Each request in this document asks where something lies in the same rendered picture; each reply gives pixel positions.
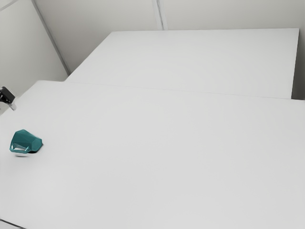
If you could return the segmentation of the teal faceted mug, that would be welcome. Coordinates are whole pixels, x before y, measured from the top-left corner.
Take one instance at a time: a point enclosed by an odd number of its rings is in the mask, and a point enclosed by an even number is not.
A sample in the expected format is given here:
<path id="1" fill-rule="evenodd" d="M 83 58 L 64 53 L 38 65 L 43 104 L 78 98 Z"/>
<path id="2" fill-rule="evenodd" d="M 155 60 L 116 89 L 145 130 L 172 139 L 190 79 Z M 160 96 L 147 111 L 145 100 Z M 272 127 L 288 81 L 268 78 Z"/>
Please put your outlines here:
<path id="1" fill-rule="evenodd" d="M 14 133 L 9 150 L 13 153 L 33 154 L 37 153 L 42 146 L 41 138 L 22 129 Z"/>

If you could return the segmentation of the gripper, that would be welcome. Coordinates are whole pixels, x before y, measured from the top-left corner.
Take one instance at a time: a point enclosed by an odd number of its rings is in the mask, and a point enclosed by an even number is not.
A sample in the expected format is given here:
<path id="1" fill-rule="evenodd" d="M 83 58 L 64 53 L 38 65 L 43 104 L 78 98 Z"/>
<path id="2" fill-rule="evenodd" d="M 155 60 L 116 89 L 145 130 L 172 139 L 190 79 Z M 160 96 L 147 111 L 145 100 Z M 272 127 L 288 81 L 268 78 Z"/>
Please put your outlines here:
<path id="1" fill-rule="evenodd" d="M 15 96 L 6 88 L 0 88 L 0 102 L 9 103 L 8 106 L 15 111 L 17 109 L 15 104 Z"/>

